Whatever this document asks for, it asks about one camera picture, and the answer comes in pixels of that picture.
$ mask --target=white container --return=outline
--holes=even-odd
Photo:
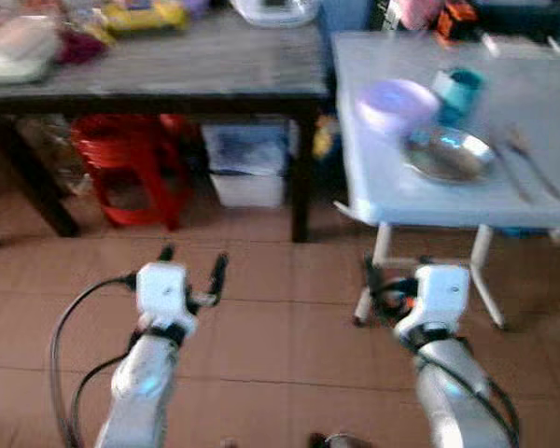
[[[280,175],[210,174],[217,196],[226,207],[269,207],[283,204],[285,179]]]

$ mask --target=red plastic stool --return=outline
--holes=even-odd
[[[115,227],[163,222],[170,231],[178,229],[180,211],[192,189],[188,170],[158,117],[87,116],[73,123],[71,136],[105,215]],[[162,168],[175,173],[179,183],[177,193],[165,187]],[[108,179],[115,177],[137,178],[151,201],[151,207],[128,210],[113,206],[108,199]]]

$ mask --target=white table leg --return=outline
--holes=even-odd
[[[392,227],[387,222],[382,222],[377,231],[377,239],[375,241],[375,248],[373,249],[373,264],[375,266],[382,266],[388,255],[390,248],[390,237],[392,234]],[[371,312],[371,296],[370,289],[364,287],[358,299],[357,308],[353,314],[353,323],[357,327],[362,327],[367,322]]]
[[[489,226],[484,224],[479,226],[477,236],[475,237],[475,243],[473,244],[473,250],[470,255],[470,276],[479,291],[479,295],[487,308],[487,312],[492,317],[494,323],[499,328],[503,329],[506,325],[504,315],[502,315],[497,307],[482,277],[482,268],[487,260],[487,253],[489,252],[493,234],[494,231]]]

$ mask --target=orange object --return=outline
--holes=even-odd
[[[465,0],[449,0],[438,19],[438,33],[446,38],[459,40],[470,37],[477,13]]]
[[[179,227],[180,211],[192,195],[189,171],[158,117],[87,116],[73,123],[72,139],[105,215],[114,226],[162,222],[170,231]],[[178,192],[164,185],[161,178],[164,168],[175,174]],[[113,206],[108,190],[121,179],[138,179],[150,207],[129,210]]]

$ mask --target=table leg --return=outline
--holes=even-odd
[[[377,239],[375,241],[375,248],[373,249],[373,265],[382,266],[388,255],[390,249],[390,240],[392,237],[392,226],[387,222],[380,223],[377,231]],[[362,327],[371,312],[371,295],[370,289],[364,287],[361,291],[361,296],[358,299],[357,307],[353,313],[353,324],[357,327]]]
[[[3,119],[0,119],[0,166],[60,236],[78,233],[78,224],[59,202],[60,189],[33,150]]]
[[[297,119],[299,154],[292,176],[292,241],[304,243],[308,237],[309,201],[313,177],[313,146],[316,115]]]
[[[470,255],[470,275],[492,320],[500,329],[504,329],[506,327],[504,315],[497,307],[482,277],[482,268],[487,260],[487,253],[489,252],[493,234],[494,231],[489,226],[484,224],[479,226]]]

